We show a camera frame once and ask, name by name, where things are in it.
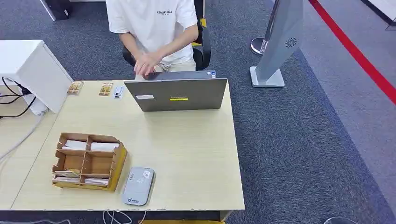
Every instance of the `power cord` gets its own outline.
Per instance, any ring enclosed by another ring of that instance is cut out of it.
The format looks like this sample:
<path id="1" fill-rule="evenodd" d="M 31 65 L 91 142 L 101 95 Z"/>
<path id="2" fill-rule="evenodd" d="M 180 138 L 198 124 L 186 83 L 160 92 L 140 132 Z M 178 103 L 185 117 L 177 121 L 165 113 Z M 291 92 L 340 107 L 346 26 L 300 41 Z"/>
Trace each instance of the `power cord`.
<path id="1" fill-rule="evenodd" d="M 6 79 L 7 79 L 8 81 L 10 81 L 10 82 L 14 82 L 14 83 L 21 89 L 22 95 L 31 94 L 30 90 L 28 90 L 27 88 L 23 87 L 21 84 L 17 83 L 15 80 L 12 80 L 12 79 L 10 79 L 10 78 L 8 78 L 8 77 L 1 77 L 1 80 L 3 81 L 4 85 L 5 85 L 5 86 L 7 87 L 7 89 L 10 90 L 13 94 L 19 96 L 18 93 L 14 92 L 14 91 L 7 85 L 7 83 L 6 83 L 6 81 L 4 80 L 4 78 L 6 78 Z"/>
<path id="2" fill-rule="evenodd" d="M 52 223 L 52 224 L 61 224 L 64 222 L 67 222 L 68 224 L 71 224 L 70 219 L 65 219 L 62 220 L 60 222 L 54 222 L 48 219 L 43 219 L 43 220 L 38 220 L 38 221 L 33 221 L 33 222 L 8 222 L 8 221 L 0 221 L 0 224 L 36 224 L 36 223 L 43 223 L 43 222 L 47 222 L 47 223 Z"/>
<path id="3" fill-rule="evenodd" d="M 10 79 L 10 78 L 8 78 L 8 77 L 6 77 L 6 79 L 7 79 L 8 81 L 10 81 L 10 82 L 14 82 L 17 86 L 19 86 L 19 88 L 21 89 L 22 95 L 20 95 L 20 94 L 14 92 L 14 91 L 7 85 L 6 81 L 4 80 L 4 77 L 1 77 L 1 80 L 3 81 L 4 85 L 5 85 L 5 86 L 7 87 L 7 89 L 10 90 L 13 94 L 11 94 L 11 95 L 3 95 L 3 96 L 0 96 L 0 98 L 1 98 L 1 97 L 16 97 L 16 98 L 13 99 L 13 100 L 10 101 L 10 102 L 0 103 L 0 104 L 11 104 L 11 103 L 15 102 L 16 100 L 18 100 L 19 98 L 21 98 L 21 97 L 23 97 L 23 96 L 32 94 L 32 93 L 30 92 L 30 90 L 28 90 L 27 88 L 23 87 L 21 84 L 17 83 L 16 81 L 14 81 L 14 80 L 12 80 L 12 79 Z"/>
<path id="4" fill-rule="evenodd" d="M 116 212 L 121 213 L 122 215 L 126 216 L 126 217 L 129 219 L 129 222 L 128 222 L 128 223 L 120 223 L 120 222 L 114 217 L 114 215 L 115 215 L 115 212 L 114 212 L 114 211 L 113 211 L 112 214 L 110 214 L 110 211 L 103 211 L 102 217 L 103 217 L 103 223 L 104 223 L 104 224 L 107 224 L 106 219 L 105 219 L 105 213 L 106 213 L 106 212 L 107 212 L 107 214 L 112 218 L 110 224 L 113 224 L 113 221 L 115 221 L 117 224 L 132 224 L 132 219 L 131 219 L 131 217 L 129 217 L 127 214 L 125 214 L 125 213 L 122 212 L 122 211 L 116 211 Z M 144 211 L 143 218 L 141 219 L 141 221 L 139 222 L 139 224 L 142 224 L 142 223 L 143 223 L 144 219 L 146 218 L 146 214 L 147 214 L 147 211 Z"/>
<path id="5" fill-rule="evenodd" d="M 35 102 L 35 100 L 36 100 L 36 97 L 33 98 L 32 102 L 30 102 L 30 104 L 28 105 L 28 107 L 26 107 L 26 109 L 25 109 L 22 113 L 20 113 L 20 114 L 18 114 L 18 115 L 0 116 L 0 119 L 2 119 L 2 118 L 17 118 L 17 117 L 22 116 L 24 113 L 26 113 L 26 111 L 29 110 L 29 108 L 32 106 L 32 104 Z"/>
<path id="6" fill-rule="evenodd" d="M 15 145 L 13 145 L 9 150 L 6 151 L 6 153 L 4 153 L 3 155 L 0 156 L 0 160 L 3 159 L 5 156 L 7 156 L 10 152 L 14 151 L 24 140 L 26 140 L 32 133 L 33 131 L 39 126 L 39 124 L 41 123 L 42 119 L 44 118 L 45 112 L 41 112 L 39 114 L 39 119 L 37 120 L 36 124 L 32 127 L 32 129 L 23 137 L 21 138 Z"/>

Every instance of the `desk leg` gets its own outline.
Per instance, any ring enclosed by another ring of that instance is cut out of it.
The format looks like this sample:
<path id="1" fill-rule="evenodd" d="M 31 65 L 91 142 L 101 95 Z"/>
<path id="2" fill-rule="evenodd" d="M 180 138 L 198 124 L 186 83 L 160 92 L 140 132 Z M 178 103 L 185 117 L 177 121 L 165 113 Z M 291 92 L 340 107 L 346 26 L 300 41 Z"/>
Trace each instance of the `desk leg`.
<path id="1" fill-rule="evenodd" d="M 232 210 L 223 210 L 220 211 L 220 222 L 225 222 L 226 219 L 231 215 L 233 211 Z"/>
<path id="2" fill-rule="evenodd" d="M 47 11 L 48 15 L 51 17 L 52 21 L 55 21 L 55 16 L 51 12 L 50 7 L 48 7 L 47 3 L 44 0 L 40 0 L 42 6 L 44 6 L 45 10 Z"/>

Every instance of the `wooden desk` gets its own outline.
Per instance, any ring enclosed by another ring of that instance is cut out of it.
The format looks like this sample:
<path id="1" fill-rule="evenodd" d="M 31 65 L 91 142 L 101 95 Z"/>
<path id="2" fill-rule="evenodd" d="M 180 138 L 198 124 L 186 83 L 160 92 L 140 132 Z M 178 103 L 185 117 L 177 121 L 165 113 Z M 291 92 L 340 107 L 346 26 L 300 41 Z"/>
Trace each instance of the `wooden desk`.
<path id="1" fill-rule="evenodd" d="M 0 94 L 11 94 L 5 86 L 0 86 Z M 12 100 L 1 99 L 0 102 Z M 18 99 L 9 105 L 0 105 L 0 115 L 18 115 L 26 109 L 25 100 Z M 19 118 L 0 120 L 0 154 L 5 153 L 36 124 L 38 117 L 31 110 Z M 26 176 L 29 173 L 45 139 L 56 119 L 56 114 L 48 112 L 37 129 L 17 149 L 0 160 L 0 210 L 10 209 Z"/>
<path id="2" fill-rule="evenodd" d="M 123 85 L 123 81 L 113 82 Z M 13 210 L 245 208 L 228 86 L 219 110 L 142 112 L 127 90 L 123 99 L 98 96 L 102 83 L 87 81 L 79 96 L 67 98 Z M 57 161 L 54 153 L 62 132 L 111 135 L 124 143 L 128 156 L 115 192 L 51 185 L 51 167 Z M 132 166 L 156 172 L 145 206 L 126 205 L 121 200 Z"/>

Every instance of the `cardboard organizer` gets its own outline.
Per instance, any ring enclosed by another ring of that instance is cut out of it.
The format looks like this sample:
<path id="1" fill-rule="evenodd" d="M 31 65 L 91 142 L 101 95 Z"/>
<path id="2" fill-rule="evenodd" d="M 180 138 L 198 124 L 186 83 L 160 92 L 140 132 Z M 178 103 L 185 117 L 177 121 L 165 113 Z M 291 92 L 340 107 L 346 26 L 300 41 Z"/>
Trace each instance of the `cardboard organizer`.
<path id="1" fill-rule="evenodd" d="M 67 140 L 85 141 L 85 150 L 62 149 Z M 113 152 L 91 151 L 92 142 L 119 143 Z M 62 133 L 60 135 L 55 156 L 58 163 L 52 172 L 68 169 L 79 170 L 79 182 L 52 181 L 57 187 L 100 189 L 114 191 L 121 175 L 127 155 L 122 142 L 112 136 L 80 133 Z M 109 179 L 108 185 L 85 183 L 86 178 Z"/>

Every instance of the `man's hand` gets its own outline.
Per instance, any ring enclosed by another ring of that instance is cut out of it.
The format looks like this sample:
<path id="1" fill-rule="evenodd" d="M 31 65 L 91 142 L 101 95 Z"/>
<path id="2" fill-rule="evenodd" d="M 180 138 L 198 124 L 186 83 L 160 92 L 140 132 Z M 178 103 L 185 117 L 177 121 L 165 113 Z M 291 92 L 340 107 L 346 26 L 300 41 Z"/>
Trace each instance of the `man's hand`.
<path id="1" fill-rule="evenodd" d="M 137 75 L 147 78 L 150 72 L 154 72 L 154 66 L 156 66 L 161 60 L 162 57 L 157 52 L 142 54 L 136 59 L 134 71 Z"/>

